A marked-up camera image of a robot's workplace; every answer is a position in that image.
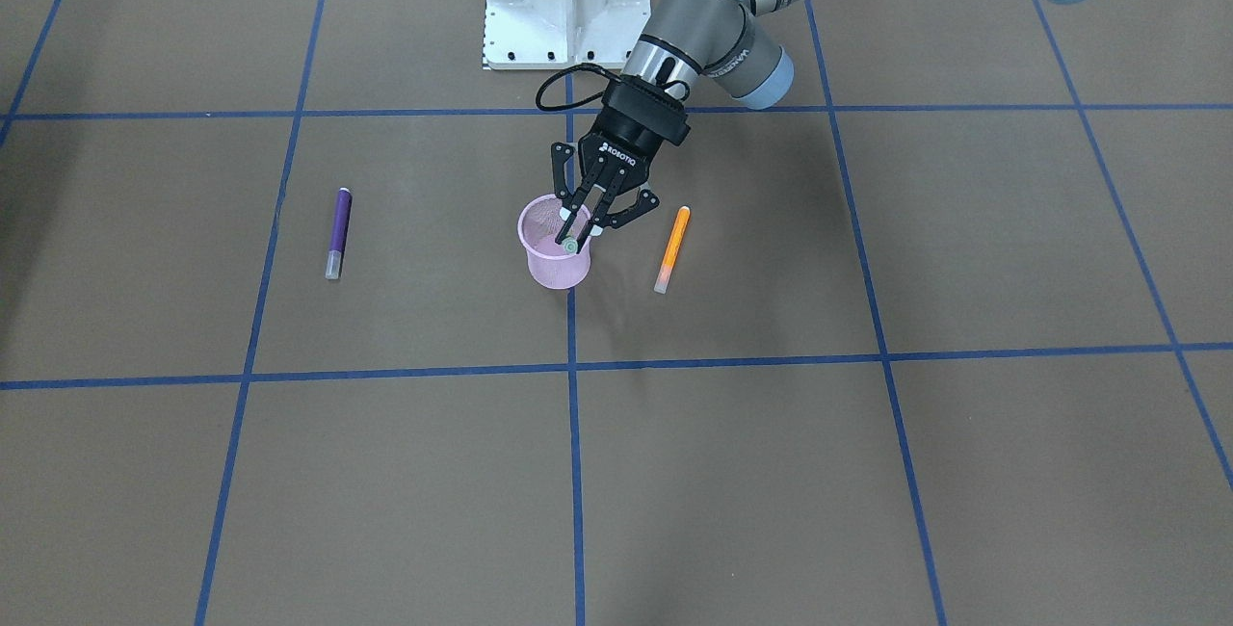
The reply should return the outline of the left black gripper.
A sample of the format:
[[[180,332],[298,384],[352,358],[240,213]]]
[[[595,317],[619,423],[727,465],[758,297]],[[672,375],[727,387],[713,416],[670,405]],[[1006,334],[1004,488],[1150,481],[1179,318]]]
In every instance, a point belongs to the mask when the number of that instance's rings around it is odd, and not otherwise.
[[[600,95],[602,108],[589,133],[578,144],[554,143],[549,148],[554,193],[561,205],[563,227],[555,242],[573,251],[603,228],[620,228],[658,208],[660,198],[647,186],[653,156],[662,143],[679,145],[690,134],[684,104],[640,76],[619,76]],[[567,182],[568,164],[576,158],[580,182]],[[602,189],[598,203],[583,214],[586,197]],[[613,209],[616,198],[633,195],[624,209]]]

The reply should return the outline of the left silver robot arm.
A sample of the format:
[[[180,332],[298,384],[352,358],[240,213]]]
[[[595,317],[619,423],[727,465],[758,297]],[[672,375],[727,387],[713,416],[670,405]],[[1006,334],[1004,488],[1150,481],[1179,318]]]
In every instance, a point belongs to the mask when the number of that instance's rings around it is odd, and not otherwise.
[[[561,205],[555,237],[580,253],[604,228],[628,226],[658,205],[649,187],[661,144],[690,134],[684,104],[700,79],[718,83],[750,110],[773,107],[797,76],[790,55],[758,18],[798,0],[658,0],[621,70],[582,63],[605,79],[600,112],[575,145],[552,147],[554,193]],[[1083,0],[1049,0],[1074,4]]]

